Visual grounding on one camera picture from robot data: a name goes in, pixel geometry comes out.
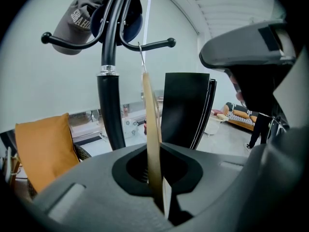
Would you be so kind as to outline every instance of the baseball cap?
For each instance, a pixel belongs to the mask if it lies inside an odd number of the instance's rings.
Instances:
[[[74,44],[84,44],[91,36],[91,14],[104,0],[74,0],[56,27],[54,36]],[[54,49],[66,55],[76,55],[81,50],[71,50],[53,45]]]
[[[91,16],[90,29],[94,37],[98,35],[107,1],[108,0],[105,0],[103,4],[93,12]],[[131,0],[128,13],[126,15],[126,24],[124,26],[124,40],[126,42],[132,41],[140,32],[142,24],[143,18],[140,0]],[[101,43],[103,43],[104,35],[105,33],[103,33],[102,37],[99,39]],[[118,35],[116,35],[116,42],[117,45],[121,45]]]

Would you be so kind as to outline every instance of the black and white striped blanket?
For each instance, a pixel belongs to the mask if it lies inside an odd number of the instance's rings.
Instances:
[[[232,112],[228,112],[228,114],[226,116],[228,117],[228,119],[231,119],[231,120],[240,121],[240,122],[243,122],[243,123],[246,123],[246,124],[249,124],[249,125],[255,125],[250,118],[242,118],[242,117],[239,117],[239,116],[233,114]]]

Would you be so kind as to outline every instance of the shoe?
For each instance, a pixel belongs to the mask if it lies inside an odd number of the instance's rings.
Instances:
[[[244,144],[243,146],[246,148],[246,150],[247,150],[249,153],[251,152],[251,149],[252,149],[252,148],[249,147],[249,144]]]

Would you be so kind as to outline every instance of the cap brim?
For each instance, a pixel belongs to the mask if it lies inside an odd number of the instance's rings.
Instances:
[[[91,31],[81,31],[77,28],[74,28],[68,23],[67,18],[68,16],[64,14],[59,24],[57,25],[53,36],[61,38],[73,44],[86,43],[91,36]],[[71,50],[57,45],[53,45],[53,48],[56,51],[66,55],[76,55],[81,52],[81,50]]]

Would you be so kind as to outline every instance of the person's leg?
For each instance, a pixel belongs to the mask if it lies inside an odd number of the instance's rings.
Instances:
[[[261,144],[266,144],[267,141],[267,135],[269,131],[269,123],[272,120],[270,117],[263,116],[263,125],[261,128]]]
[[[261,129],[262,129],[262,126],[263,126],[263,115],[259,114],[257,116],[257,119],[256,119],[256,123],[255,123],[255,126],[254,126],[254,129],[253,129],[253,133],[252,133],[252,136],[251,136],[251,140],[250,140],[250,143],[249,143],[249,148],[253,148],[255,143],[256,143],[256,140],[259,138],[260,136],[260,133],[261,133]]]

